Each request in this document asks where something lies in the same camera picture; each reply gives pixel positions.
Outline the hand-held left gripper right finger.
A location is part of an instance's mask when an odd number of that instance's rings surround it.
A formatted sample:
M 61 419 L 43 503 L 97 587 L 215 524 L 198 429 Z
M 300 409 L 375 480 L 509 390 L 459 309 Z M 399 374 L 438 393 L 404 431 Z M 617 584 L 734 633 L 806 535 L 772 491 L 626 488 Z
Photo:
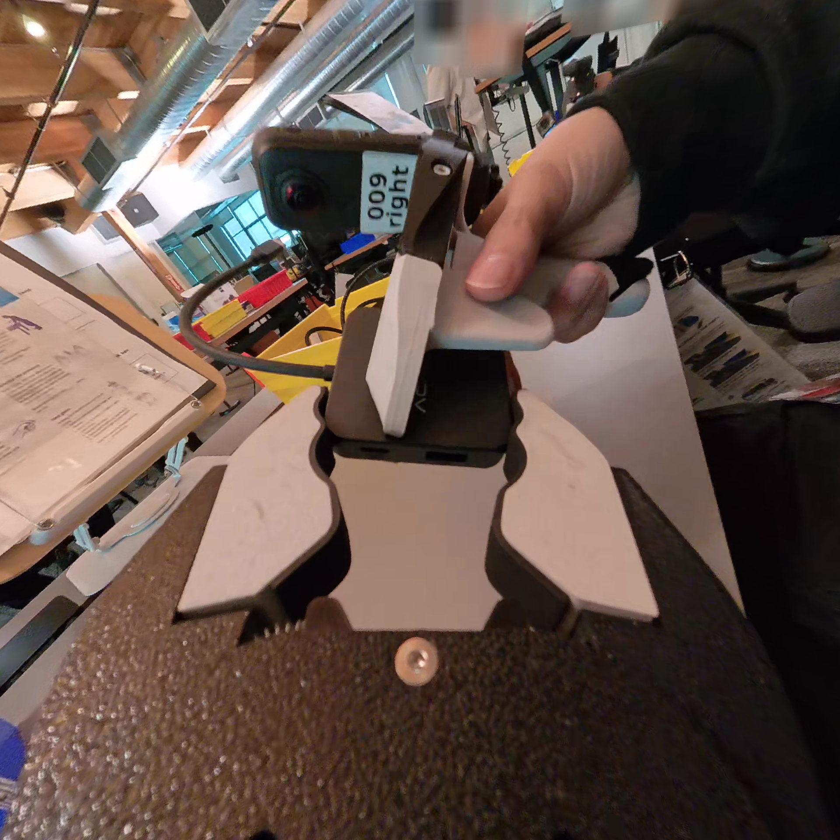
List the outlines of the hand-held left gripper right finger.
M 653 622 L 658 604 L 606 458 L 530 392 L 513 408 L 486 550 L 494 615 L 525 627 L 569 627 L 581 613 Z

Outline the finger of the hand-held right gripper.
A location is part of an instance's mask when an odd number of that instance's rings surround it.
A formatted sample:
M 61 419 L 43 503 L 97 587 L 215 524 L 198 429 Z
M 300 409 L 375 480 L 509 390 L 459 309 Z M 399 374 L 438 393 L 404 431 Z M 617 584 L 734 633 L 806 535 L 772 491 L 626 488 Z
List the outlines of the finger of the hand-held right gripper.
M 395 259 L 365 374 L 387 436 L 405 434 L 442 276 L 434 262 L 413 255 Z

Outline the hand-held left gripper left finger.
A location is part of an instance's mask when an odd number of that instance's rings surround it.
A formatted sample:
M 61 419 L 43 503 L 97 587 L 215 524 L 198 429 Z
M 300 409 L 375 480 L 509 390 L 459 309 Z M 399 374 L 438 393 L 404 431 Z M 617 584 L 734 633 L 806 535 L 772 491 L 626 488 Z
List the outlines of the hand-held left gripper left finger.
M 269 416 L 227 461 L 177 603 L 179 617 L 257 609 L 285 622 L 276 588 L 338 531 L 340 503 L 320 466 L 327 390 L 311 386 Z

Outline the white desk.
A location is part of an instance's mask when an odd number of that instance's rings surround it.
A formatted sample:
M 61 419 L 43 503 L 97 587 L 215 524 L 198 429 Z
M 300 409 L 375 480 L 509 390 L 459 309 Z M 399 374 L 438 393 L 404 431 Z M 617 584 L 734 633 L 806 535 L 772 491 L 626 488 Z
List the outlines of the white desk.
M 570 422 L 633 477 L 743 609 L 739 584 L 658 274 L 634 315 L 573 344 L 514 353 L 523 391 Z M 329 476 L 352 558 L 325 588 L 353 629 L 477 632 L 501 597 L 486 551 L 501 462 L 486 468 L 395 464 L 338 455 Z M 300 568 L 318 564 L 331 542 Z

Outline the person's right hand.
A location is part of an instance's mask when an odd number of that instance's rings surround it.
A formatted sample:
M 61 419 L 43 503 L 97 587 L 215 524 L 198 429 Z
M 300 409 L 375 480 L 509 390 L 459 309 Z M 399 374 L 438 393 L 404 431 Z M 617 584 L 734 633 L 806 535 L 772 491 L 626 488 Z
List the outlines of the person's right hand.
M 466 279 L 478 301 L 519 293 L 541 257 L 575 262 L 548 304 L 554 338 L 572 343 L 606 314 L 601 266 L 634 237 L 640 189 L 623 134 L 603 108 L 565 119 L 532 152 L 473 227 L 484 244 Z

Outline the white metal stand base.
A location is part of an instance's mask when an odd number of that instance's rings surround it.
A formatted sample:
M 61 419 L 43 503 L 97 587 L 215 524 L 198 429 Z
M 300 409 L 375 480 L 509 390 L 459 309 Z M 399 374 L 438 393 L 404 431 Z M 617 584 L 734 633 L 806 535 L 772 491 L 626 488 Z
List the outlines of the white metal stand base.
M 196 457 L 178 477 L 167 479 L 108 531 L 93 551 L 84 552 L 66 577 L 81 595 L 91 597 L 107 588 L 133 557 L 186 501 L 200 480 L 216 468 L 226 468 L 229 456 Z

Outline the red plastic bin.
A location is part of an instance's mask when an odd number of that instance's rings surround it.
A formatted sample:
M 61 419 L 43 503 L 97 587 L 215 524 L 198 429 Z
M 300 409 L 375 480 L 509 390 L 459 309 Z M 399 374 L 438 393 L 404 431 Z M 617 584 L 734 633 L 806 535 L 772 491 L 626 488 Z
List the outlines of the red plastic bin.
M 303 290 L 305 276 L 292 277 L 289 271 L 278 272 L 231 298 L 220 308 L 210 311 L 193 322 L 193 330 L 203 341 L 215 346 L 245 332 L 279 306 Z

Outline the printed paper leaflet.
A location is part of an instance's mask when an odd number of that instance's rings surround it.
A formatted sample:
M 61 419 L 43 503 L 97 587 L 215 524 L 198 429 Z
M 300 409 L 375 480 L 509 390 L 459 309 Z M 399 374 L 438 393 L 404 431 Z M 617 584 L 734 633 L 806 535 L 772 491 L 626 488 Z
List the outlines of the printed paper leaflet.
M 696 413 L 764 403 L 808 379 L 697 280 L 665 289 Z

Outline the person's black clothing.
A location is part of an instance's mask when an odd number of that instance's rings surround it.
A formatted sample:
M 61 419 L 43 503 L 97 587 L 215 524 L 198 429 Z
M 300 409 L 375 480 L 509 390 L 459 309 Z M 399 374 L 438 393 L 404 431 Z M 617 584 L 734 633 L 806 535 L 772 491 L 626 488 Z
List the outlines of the person's black clothing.
M 745 612 L 799 718 L 838 838 L 838 405 L 743 404 L 696 422 Z

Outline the instruction sheet on wooden board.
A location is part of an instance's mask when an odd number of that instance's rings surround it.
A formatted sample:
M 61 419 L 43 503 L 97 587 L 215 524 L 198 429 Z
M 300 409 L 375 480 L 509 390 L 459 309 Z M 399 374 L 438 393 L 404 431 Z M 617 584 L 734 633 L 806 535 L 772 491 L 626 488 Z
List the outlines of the instruction sheet on wooden board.
M 221 405 L 223 376 L 130 304 L 2 244 L 3 584 Z

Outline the grey sneaker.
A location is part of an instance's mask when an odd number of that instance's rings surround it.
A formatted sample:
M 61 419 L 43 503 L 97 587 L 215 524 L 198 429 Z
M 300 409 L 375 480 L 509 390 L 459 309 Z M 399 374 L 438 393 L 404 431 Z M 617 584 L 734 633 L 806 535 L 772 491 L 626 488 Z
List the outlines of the grey sneaker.
M 807 288 L 787 305 L 788 330 L 805 343 L 839 340 L 839 279 Z

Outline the dark sneaker with teal sole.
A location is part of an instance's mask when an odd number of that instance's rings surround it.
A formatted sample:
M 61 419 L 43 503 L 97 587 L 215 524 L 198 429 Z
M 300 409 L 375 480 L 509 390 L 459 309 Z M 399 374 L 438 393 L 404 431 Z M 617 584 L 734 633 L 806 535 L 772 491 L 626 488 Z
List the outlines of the dark sneaker with teal sole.
M 751 255 L 747 268 L 756 272 L 798 270 L 821 261 L 830 251 L 831 246 L 823 238 L 786 239 Z

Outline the blue object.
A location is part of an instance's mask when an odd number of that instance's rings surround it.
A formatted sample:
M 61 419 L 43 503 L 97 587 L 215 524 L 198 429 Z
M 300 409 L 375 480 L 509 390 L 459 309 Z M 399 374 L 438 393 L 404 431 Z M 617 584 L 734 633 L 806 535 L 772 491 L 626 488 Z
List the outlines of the blue object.
M 18 791 L 18 781 L 26 761 L 26 745 L 20 730 L 1 719 L 1 826 Z

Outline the silver ventilation duct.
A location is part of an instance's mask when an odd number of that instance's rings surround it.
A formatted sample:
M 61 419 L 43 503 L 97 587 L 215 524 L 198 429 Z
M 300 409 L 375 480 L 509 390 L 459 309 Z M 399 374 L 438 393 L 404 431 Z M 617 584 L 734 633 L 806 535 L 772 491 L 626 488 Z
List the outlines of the silver ventilation duct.
M 81 164 L 79 205 L 111 210 L 142 184 L 211 84 L 275 5 L 271 1 L 188 2 L 189 16 L 162 48 L 128 115 L 114 132 L 98 131 Z
M 236 101 L 182 164 L 196 179 L 218 165 L 235 169 L 235 150 L 277 116 L 295 122 L 407 21 L 412 1 L 331 1 Z

